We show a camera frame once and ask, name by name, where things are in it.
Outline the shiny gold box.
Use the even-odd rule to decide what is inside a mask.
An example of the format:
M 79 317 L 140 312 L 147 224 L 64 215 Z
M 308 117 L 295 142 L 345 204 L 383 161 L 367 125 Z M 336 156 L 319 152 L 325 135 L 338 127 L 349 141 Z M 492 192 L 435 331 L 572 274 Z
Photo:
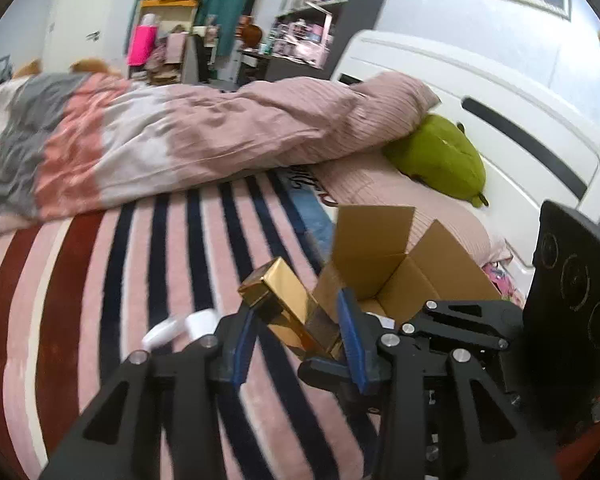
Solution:
M 338 324 L 282 257 L 251 272 L 238 287 L 238 294 L 300 360 L 342 357 Z

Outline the brown cardboard box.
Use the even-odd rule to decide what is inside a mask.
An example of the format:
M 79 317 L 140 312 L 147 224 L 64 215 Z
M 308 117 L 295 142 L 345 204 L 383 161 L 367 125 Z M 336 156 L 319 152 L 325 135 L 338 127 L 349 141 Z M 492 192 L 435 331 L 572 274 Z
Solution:
M 347 205 L 338 209 L 332 253 L 314 288 L 318 304 L 336 321 L 340 289 L 362 309 L 402 324 L 428 300 L 482 301 L 502 296 L 442 223 L 434 221 L 412 247 L 417 210 Z

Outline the striped pink red bedspread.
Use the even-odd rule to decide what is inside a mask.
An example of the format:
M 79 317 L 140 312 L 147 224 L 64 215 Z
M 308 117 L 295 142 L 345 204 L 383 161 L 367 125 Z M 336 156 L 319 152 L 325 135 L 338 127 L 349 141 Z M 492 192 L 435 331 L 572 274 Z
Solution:
M 308 287 L 336 204 L 309 168 L 160 194 L 0 236 L 0 456 L 34 479 L 80 411 L 151 328 L 235 312 L 239 283 L 280 257 Z M 266 330 L 247 383 L 220 404 L 232 479 L 361 479 L 377 431 L 302 385 Z

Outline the green plush toy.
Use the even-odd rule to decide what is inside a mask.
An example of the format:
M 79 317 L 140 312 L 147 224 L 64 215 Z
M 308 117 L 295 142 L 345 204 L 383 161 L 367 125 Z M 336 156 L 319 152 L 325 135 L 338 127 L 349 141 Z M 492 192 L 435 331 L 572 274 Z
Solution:
M 389 162 L 410 179 L 442 194 L 487 207 L 483 191 L 486 168 L 461 128 L 449 119 L 429 114 L 405 138 L 382 149 Z

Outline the white bed headboard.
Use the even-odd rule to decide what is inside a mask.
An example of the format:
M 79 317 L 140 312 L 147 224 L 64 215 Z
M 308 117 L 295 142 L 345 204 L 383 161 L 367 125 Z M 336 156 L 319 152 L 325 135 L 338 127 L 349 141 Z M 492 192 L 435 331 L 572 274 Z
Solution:
M 506 240 L 519 287 L 532 281 L 542 203 L 600 222 L 600 128 L 555 93 L 478 54 L 376 30 L 352 37 L 332 80 L 353 84 L 388 70 L 426 84 L 440 99 L 436 114 L 464 128 L 481 155 L 484 213 Z

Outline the pink ribbed pillow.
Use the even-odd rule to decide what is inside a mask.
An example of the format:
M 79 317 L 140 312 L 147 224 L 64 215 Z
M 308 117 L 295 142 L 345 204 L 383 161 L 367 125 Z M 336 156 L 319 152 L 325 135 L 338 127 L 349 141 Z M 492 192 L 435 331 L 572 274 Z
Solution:
M 413 207 L 408 248 L 415 246 L 432 222 L 439 221 L 478 266 L 512 256 L 504 235 L 485 212 L 400 174 L 379 152 L 321 162 L 311 171 L 339 205 Z

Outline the pink grey patchwork duvet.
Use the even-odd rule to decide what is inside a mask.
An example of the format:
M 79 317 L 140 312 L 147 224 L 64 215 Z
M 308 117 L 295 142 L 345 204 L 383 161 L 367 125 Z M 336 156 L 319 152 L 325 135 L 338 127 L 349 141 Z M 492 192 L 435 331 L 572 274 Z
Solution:
M 105 74 L 0 85 L 0 234 L 403 138 L 439 100 L 413 77 L 309 77 L 234 92 Z

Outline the yellow wooden cabinet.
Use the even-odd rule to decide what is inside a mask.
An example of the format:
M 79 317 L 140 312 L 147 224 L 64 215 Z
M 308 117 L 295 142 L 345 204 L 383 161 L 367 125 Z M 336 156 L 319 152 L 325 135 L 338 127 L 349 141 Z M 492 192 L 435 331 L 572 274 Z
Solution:
M 154 45 L 155 50 L 160 40 L 166 39 L 172 34 L 181 36 L 184 36 L 186 32 L 189 34 L 192 31 L 199 7 L 199 0 L 140 0 L 135 8 L 129 45 L 126 49 L 126 66 L 128 66 L 129 75 L 138 72 L 145 65 L 138 67 L 130 67 L 128 65 L 128 52 L 132 33 L 134 32 L 134 28 L 140 24 L 140 20 L 145 14 L 155 13 L 157 15 L 159 27 Z

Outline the dark grey bookshelf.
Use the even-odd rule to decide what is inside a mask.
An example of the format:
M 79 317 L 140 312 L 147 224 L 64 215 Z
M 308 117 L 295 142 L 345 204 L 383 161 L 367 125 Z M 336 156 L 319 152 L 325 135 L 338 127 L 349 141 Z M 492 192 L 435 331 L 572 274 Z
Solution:
M 328 79 L 355 34 L 376 24 L 385 0 L 258 0 L 244 32 L 260 30 L 237 50 L 236 84 L 308 76 Z

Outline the orange plush toy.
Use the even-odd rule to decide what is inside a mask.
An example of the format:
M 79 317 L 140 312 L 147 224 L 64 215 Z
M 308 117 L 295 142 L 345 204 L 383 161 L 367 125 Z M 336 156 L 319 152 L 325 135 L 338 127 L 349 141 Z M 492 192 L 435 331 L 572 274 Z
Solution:
M 82 58 L 70 65 L 71 73 L 75 74 L 105 74 L 122 78 L 122 73 L 100 58 Z

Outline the bright pink bag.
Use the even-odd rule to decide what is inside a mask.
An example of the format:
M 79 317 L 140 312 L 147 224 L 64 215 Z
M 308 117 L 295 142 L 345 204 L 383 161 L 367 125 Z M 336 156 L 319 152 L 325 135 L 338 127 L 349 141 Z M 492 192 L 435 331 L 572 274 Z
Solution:
M 146 63 L 154 50 L 158 34 L 157 15 L 155 13 L 145 14 L 134 28 L 128 52 L 128 65 L 130 67 L 142 66 Z

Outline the black suitcase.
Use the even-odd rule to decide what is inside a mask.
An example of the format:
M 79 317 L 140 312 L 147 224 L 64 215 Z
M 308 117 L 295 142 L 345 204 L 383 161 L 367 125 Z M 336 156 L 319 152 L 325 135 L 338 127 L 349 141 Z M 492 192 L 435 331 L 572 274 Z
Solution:
M 10 56 L 0 58 L 0 85 L 12 79 L 12 62 Z

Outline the white door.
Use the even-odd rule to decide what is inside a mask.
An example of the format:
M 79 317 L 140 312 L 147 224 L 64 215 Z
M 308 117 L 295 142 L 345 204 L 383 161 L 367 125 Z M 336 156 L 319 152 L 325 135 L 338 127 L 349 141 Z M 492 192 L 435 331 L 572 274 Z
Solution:
M 82 58 L 122 69 L 119 0 L 53 0 L 42 53 L 46 72 L 65 73 Z

